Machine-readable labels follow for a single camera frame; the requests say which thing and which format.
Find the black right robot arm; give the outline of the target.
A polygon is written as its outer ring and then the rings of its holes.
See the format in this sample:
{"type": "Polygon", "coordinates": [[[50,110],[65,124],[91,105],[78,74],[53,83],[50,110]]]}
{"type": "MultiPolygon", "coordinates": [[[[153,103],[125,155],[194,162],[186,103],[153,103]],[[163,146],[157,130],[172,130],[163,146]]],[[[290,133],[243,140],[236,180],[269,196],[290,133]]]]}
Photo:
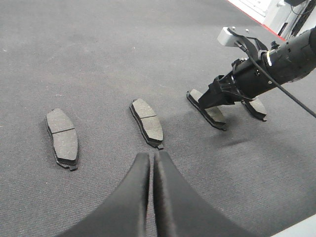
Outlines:
{"type": "Polygon", "coordinates": [[[228,74],[214,79],[198,100],[203,109],[253,101],[277,85],[304,78],[316,67],[315,28],[275,44],[272,49],[267,49],[257,38],[239,35],[229,27],[222,29],[218,41],[223,46],[240,48],[248,59],[235,60],[228,74]]]}

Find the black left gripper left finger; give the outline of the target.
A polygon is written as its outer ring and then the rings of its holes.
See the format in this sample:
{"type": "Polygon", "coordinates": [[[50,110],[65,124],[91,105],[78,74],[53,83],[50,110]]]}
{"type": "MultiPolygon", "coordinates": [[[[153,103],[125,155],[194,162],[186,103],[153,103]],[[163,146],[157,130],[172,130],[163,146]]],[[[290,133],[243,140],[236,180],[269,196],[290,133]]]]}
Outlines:
{"type": "Polygon", "coordinates": [[[118,187],[60,237],[145,237],[150,181],[148,153],[138,153],[118,187]]]}

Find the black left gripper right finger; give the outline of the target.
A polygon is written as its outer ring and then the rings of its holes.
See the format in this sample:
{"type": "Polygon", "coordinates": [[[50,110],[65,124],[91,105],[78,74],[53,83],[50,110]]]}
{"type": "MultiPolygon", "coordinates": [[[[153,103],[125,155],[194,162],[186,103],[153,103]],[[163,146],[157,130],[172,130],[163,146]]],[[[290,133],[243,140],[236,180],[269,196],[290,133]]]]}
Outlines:
{"type": "Polygon", "coordinates": [[[200,197],[166,151],[154,156],[153,199],[159,237],[254,236],[200,197]]]}

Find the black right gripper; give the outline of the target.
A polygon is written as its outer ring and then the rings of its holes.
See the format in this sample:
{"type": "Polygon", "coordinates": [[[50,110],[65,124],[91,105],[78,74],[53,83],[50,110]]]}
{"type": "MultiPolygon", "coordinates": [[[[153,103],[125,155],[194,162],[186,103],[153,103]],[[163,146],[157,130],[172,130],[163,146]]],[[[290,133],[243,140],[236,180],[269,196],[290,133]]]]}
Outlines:
{"type": "Polygon", "coordinates": [[[275,87],[250,60],[236,60],[229,73],[214,79],[198,103],[203,109],[234,105],[234,101],[252,100],[275,87]]]}

